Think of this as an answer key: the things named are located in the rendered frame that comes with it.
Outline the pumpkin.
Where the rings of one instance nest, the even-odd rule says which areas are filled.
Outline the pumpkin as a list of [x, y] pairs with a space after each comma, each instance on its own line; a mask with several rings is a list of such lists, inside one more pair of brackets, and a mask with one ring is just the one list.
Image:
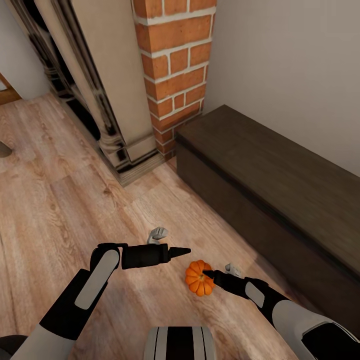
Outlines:
[[213, 288], [216, 286], [214, 278], [212, 279], [205, 275], [203, 270], [212, 271], [212, 267], [209, 263], [198, 260], [192, 261], [185, 271], [185, 282], [188, 285], [188, 288], [199, 297], [210, 295]]

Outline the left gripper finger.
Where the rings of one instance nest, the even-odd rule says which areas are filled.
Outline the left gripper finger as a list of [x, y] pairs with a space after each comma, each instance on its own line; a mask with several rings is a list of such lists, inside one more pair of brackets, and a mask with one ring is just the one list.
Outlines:
[[190, 248], [170, 247], [168, 251], [168, 256], [169, 256], [168, 260], [171, 261], [171, 258], [182, 256], [188, 253], [191, 253]]

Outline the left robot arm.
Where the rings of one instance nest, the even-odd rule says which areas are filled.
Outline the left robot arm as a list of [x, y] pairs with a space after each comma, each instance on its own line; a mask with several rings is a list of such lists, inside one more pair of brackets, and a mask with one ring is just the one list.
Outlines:
[[112, 272], [120, 263], [123, 270], [169, 263], [171, 258], [191, 253], [190, 248], [170, 247], [158, 240], [169, 231], [157, 227], [145, 245], [101, 243], [93, 250], [90, 271], [80, 269], [33, 332], [10, 360], [67, 360], [108, 285]]

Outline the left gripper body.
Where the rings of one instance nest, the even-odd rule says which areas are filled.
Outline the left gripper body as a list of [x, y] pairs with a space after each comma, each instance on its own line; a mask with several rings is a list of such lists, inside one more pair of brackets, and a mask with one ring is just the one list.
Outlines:
[[138, 267], [143, 268], [169, 263], [169, 251], [167, 243], [137, 245], [139, 248]]

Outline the cauldron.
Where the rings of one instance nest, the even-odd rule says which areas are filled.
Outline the cauldron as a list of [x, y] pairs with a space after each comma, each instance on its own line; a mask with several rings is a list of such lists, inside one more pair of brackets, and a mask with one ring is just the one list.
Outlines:
[[0, 337], [0, 360], [10, 360], [27, 338], [18, 334]]

